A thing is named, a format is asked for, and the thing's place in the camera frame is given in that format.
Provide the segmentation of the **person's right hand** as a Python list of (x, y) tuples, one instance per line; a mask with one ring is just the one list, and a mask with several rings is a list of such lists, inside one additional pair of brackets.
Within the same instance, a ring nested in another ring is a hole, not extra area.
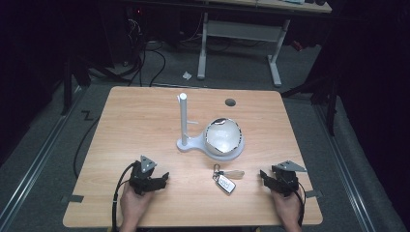
[(300, 200), (301, 192), (291, 193), (284, 196), (274, 190), (271, 191), (274, 205), (282, 227), (286, 232), (302, 232), (299, 224), (302, 203)]

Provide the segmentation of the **metal floor rail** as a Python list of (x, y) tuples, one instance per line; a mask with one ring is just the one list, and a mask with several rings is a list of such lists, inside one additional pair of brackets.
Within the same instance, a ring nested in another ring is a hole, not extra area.
[(355, 213), (356, 219), (360, 224), (362, 231), (376, 232), (374, 224), (366, 209), (364, 199), (362, 198), (362, 195), (360, 194), (353, 180), (353, 177), (348, 169), (348, 166), (342, 156), (342, 152), (338, 147), (337, 140), (333, 135), (329, 133), (329, 130), (326, 125), (325, 110), (321, 106), (317, 105), (314, 105), (312, 108), (316, 116), (318, 117), (321, 128), (324, 131), (327, 140), (330, 144), (338, 176), (341, 179), (341, 182), (349, 199), (350, 205)]
[(68, 109), (64, 109), (61, 102), (63, 90), (57, 90), (55, 98), (35, 117), (11, 156), (0, 167), (0, 232), (7, 232), (13, 223), (51, 156), (73, 108), (86, 90), (86, 87), (74, 88), (72, 105)]

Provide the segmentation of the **white bowl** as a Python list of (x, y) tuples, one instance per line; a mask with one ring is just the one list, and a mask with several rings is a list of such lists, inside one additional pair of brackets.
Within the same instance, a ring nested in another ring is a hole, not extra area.
[(236, 153), (243, 141), (239, 125), (229, 118), (218, 118), (203, 132), (206, 148), (217, 157), (228, 157)]

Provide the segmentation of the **pale tassel key pendant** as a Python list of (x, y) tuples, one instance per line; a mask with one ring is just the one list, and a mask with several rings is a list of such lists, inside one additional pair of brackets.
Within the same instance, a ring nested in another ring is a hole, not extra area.
[(244, 177), (245, 172), (242, 170), (221, 171), (221, 175), (228, 179), (240, 180)]

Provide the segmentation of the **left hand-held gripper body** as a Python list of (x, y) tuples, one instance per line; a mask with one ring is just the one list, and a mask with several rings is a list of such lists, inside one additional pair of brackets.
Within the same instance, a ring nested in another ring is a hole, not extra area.
[(156, 189), (155, 180), (151, 178), (156, 166), (154, 161), (143, 155), (132, 165), (129, 183), (136, 194), (141, 195), (143, 192)]

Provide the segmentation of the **black tripod stand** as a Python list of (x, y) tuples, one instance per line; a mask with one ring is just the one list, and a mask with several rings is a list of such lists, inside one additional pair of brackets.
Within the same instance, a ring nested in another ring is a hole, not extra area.
[(310, 102), (312, 104), (323, 104), (327, 105), (327, 110), (325, 114), (325, 125), (328, 133), (331, 136), (335, 135), (334, 131), (334, 120), (337, 113), (337, 87), (338, 78), (337, 77), (319, 77), (314, 80), (309, 80), (306, 83), (299, 85), (293, 89), (285, 91), (280, 95), (283, 98), (289, 98), (298, 93), (311, 92)]
[(73, 84), (72, 77), (75, 78), (80, 87), (88, 87), (91, 84), (89, 69), (92, 68), (99, 73), (102, 73), (108, 78), (118, 82), (126, 82), (120, 74), (114, 73), (105, 67), (92, 62), (82, 56), (69, 56), (64, 63), (64, 99), (63, 99), (63, 115), (67, 115), (73, 105)]

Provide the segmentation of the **car key fob with ring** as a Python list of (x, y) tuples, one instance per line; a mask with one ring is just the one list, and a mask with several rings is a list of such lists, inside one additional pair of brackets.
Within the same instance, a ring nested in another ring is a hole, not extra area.
[(215, 164), (213, 167), (213, 180), (216, 185), (228, 195), (230, 195), (236, 188), (236, 184), (220, 170), (219, 164)]

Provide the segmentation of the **white stand with pole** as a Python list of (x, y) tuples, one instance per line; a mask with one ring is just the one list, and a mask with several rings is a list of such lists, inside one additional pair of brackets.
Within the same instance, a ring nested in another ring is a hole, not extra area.
[(219, 161), (230, 161), (239, 157), (243, 150), (245, 149), (245, 137), (243, 136), (242, 145), (238, 151), (228, 157), (217, 157), (213, 155), (205, 146), (204, 140), (204, 130), (207, 128), (208, 124), (202, 133), (198, 136), (191, 137), (188, 133), (188, 95), (186, 93), (181, 93), (177, 96), (178, 103), (180, 105), (180, 116), (181, 116), (181, 137), (177, 140), (177, 148), (182, 152), (187, 152), (190, 150), (198, 150), (204, 153), (206, 156), (213, 160)]

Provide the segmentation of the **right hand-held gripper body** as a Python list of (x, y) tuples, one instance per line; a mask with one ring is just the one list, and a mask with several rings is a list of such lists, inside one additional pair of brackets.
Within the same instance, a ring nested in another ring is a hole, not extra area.
[(306, 172), (307, 170), (301, 165), (291, 160), (287, 160), (273, 165), (272, 171), (275, 174), (275, 183), (284, 186), (284, 196), (288, 196), (291, 192), (297, 191), (299, 189), (299, 179), (296, 173)]

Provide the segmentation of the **wooden desk with white frame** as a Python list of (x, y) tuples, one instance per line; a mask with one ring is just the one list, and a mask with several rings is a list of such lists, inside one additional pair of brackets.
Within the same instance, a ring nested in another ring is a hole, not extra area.
[[(250, 10), (279, 10), (281, 13), (302, 13), (327, 15), (332, 7), (327, 0), (200, 0), (205, 7), (248, 7)], [(219, 37), (274, 43), (276, 47), (267, 56), (273, 84), (281, 86), (277, 59), (287, 34), (291, 19), (286, 17), (281, 25), (273, 26), (265, 23), (234, 22), (232, 19), (210, 19), (207, 13), (202, 15), (201, 49), (199, 53), (197, 78), (206, 76), (207, 39)]]

